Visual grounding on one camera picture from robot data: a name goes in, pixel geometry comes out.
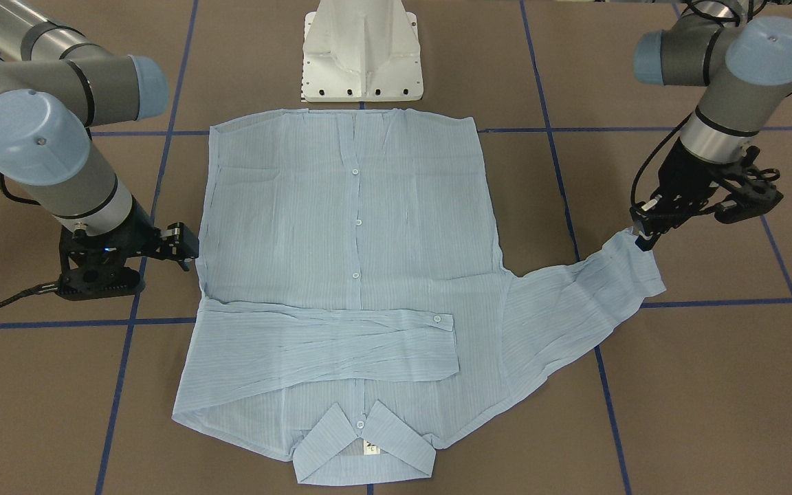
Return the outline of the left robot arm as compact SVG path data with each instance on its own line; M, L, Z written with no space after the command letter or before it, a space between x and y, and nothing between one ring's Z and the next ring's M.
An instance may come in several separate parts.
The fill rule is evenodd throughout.
M647 32L635 48L638 81L704 88L669 134L657 188L646 201L631 191L643 251L692 217L738 223L782 201L780 172L756 166L752 141L792 94L792 19L761 10L751 1L689 1L672 28Z

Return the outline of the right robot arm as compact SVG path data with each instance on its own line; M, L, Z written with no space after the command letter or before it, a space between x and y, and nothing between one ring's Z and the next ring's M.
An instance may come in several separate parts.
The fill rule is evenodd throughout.
M162 115L169 93L154 60L116 56L24 2L0 1L0 175L88 256L181 265L198 256L182 223L154 226L90 136L92 127Z

